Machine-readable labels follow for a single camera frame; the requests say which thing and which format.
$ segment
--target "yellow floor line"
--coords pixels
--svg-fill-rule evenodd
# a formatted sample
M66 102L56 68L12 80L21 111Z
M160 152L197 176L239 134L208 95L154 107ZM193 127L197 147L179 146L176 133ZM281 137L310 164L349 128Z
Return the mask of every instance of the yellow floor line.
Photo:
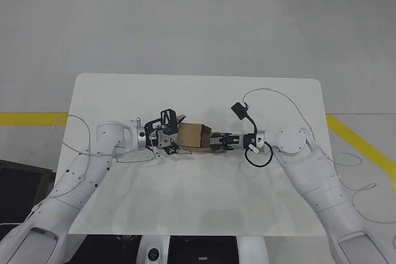
M0 125L54 125L57 118L67 113L0 113ZM67 117L62 118L58 125L66 125Z
M0 113L0 125L53 125L57 118L67 114L65 112ZM66 123L67 118L62 118L58 125L66 125ZM327 124L340 138L354 147L368 160L371 160L390 177L396 197L396 164L367 143L362 137L350 130L346 125L343 125L333 115L327 115Z
M396 197L396 163L384 156L380 151L375 149L362 137L358 136L354 131L350 130L333 115L327 115L327 124L336 135L354 147L359 153L373 162L390 177Z

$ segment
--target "cardboard box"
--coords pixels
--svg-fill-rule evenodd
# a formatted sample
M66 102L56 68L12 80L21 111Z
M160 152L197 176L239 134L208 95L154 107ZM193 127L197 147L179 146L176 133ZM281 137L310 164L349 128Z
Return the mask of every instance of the cardboard box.
M203 124L180 123L178 145L192 152L211 152L211 128Z

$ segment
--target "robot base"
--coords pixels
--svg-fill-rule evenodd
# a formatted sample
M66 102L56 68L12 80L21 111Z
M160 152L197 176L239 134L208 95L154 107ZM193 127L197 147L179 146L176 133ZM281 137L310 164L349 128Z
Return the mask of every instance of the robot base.
M262 236L143 236L136 264L269 264Z

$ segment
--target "concrete floor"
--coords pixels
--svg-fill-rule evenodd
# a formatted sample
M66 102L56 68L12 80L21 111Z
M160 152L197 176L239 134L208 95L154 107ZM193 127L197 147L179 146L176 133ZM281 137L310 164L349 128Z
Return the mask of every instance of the concrete floor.
M396 162L396 0L0 0L0 112L66 112L83 72L315 78L326 112ZM0 158L56 169L59 152L51 127L0 127ZM378 182L357 206L396 219L382 171L339 172ZM331 263L326 241L267 246L272 263Z

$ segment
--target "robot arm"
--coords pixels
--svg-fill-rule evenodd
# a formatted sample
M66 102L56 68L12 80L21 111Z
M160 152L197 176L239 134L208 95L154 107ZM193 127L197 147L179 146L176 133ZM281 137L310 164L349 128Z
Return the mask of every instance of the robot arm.
M396 249L361 221L344 194L332 162L306 129L282 129L275 134L268 130L245 135L216 134L210 143L215 151L251 149L266 155L273 151L295 190L324 227L336 263L396 263ZM309 154L286 161L287 156L300 154L306 146Z
M131 134L129 149L124 129ZM1 240L0 264L61 263L67 233L112 167L113 157L146 147L143 127L107 121L98 124L96 133L91 149L83 150L90 156L80 153L33 214Z
M238 114L240 119L246 111ZM67 233L77 215L112 167L113 157L147 147L163 149L167 154L186 154L177 146L177 124L184 116L165 110L161 118L141 127L116 121L98 125L97 141L71 163L50 195L21 225L0 242L1 263L60 263ZM245 135L214 134L213 151L242 149L274 154L296 191L313 209L329 240L331 255L340 264L394 264L396 250L362 223L358 213L343 193L343 187L327 155L305 129L283 129L276 134L268 130ZM126 149L124 129L131 135ZM285 156L296 156L306 145L310 153L287 162Z

